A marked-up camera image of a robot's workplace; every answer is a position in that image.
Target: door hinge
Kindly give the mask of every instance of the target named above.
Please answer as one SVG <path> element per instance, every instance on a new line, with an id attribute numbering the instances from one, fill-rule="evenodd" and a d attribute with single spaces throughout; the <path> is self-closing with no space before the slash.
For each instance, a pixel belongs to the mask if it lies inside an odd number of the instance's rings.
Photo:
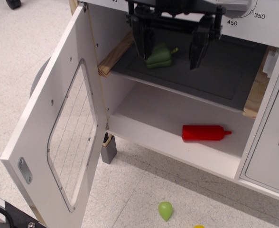
<path id="1" fill-rule="evenodd" d="M 78 1 L 78 2 L 79 2 L 78 5 L 79 5 L 79 6 L 82 6 L 82 7 L 83 7 L 84 13 L 86 13 L 86 12 L 87 12 L 87 9 L 88 9 L 88 4 L 87 4 L 87 2 L 83 2 L 83 1 Z"/>

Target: red ketchup bottle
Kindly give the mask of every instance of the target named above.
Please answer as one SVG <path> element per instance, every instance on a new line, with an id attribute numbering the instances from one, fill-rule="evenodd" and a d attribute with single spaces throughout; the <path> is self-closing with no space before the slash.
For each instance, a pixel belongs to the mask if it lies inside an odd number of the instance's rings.
<path id="1" fill-rule="evenodd" d="M 184 125 L 183 126 L 183 140 L 184 141 L 219 141 L 225 135 L 232 132 L 225 131 L 223 127 L 218 125 L 200 126 L 200 125 Z"/>

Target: wooden plank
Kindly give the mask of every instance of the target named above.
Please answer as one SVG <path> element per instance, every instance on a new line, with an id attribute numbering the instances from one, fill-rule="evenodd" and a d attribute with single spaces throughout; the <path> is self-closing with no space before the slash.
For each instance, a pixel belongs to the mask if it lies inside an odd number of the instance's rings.
<path id="1" fill-rule="evenodd" d="M 70 4 L 71 13 L 72 13 L 72 15 L 73 15 L 74 12 L 75 12 L 75 10 L 76 10 L 78 1 L 77 1 L 77 0 L 69 0 L 69 4 Z"/>
<path id="2" fill-rule="evenodd" d="M 268 56 L 269 51 L 274 51 L 274 50 L 275 50 L 274 47 L 268 47 L 265 52 L 261 66 L 260 66 L 257 76 L 253 82 L 251 91 L 248 95 L 248 99 L 244 106 L 243 115 L 246 117 L 250 117 L 252 119 L 255 119 L 257 117 L 260 105 L 262 103 L 264 94 L 265 94 L 267 86 L 268 86 L 268 82 L 270 80 L 267 77 L 267 74 L 263 73 L 263 68 L 264 68 L 266 58 Z"/>
<path id="3" fill-rule="evenodd" d="M 108 77 L 112 67 L 120 60 L 125 52 L 133 44 L 133 34 L 129 32 L 121 42 L 109 53 L 109 55 L 98 65 L 98 73 L 100 76 Z"/>

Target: wire grid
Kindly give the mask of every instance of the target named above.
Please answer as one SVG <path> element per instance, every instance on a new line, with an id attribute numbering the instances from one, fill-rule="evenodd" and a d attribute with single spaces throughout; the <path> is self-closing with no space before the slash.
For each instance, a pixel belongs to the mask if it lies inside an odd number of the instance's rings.
<path id="1" fill-rule="evenodd" d="M 80 67 L 49 140 L 49 165 L 69 207 L 77 203 L 96 134 L 85 73 Z"/>

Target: drawer front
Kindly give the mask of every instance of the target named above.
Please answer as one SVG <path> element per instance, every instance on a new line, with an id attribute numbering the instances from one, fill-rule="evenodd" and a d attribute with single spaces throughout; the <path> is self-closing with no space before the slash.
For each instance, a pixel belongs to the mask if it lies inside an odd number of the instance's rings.
<path id="1" fill-rule="evenodd" d="M 245 178 L 279 193 L 279 93 L 245 171 Z"/>

